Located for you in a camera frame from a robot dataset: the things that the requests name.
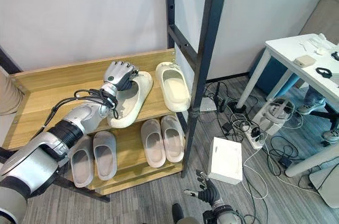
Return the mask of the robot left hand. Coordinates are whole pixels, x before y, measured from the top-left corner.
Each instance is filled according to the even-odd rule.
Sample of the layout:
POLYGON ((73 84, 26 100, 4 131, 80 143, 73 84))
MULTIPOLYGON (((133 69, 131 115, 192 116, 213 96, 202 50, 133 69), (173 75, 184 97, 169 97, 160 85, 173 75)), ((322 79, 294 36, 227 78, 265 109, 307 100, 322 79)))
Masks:
POLYGON ((112 84, 118 91, 132 87, 131 79, 138 74, 135 65, 126 61, 113 61, 106 70, 103 81, 112 84))

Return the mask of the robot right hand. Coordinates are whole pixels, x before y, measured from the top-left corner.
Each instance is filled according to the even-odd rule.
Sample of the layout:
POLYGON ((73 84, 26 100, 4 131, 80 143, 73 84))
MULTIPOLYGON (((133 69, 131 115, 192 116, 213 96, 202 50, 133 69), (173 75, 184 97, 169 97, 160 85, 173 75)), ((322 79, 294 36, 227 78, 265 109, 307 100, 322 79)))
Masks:
POLYGON ((222 200, 222 197, 217 189, 217 187, 214 185, 212 180, 208 177, 208 175, 197 169, 196 171, 197 180, 201 183, 200 188, 201 191, 193 191, 193 190, 183 190, 183 193, 195 198, 198 198, 199 200, 209 203, 212 207, 216 207, 217 205, 223 205, 224 202, 222 200))

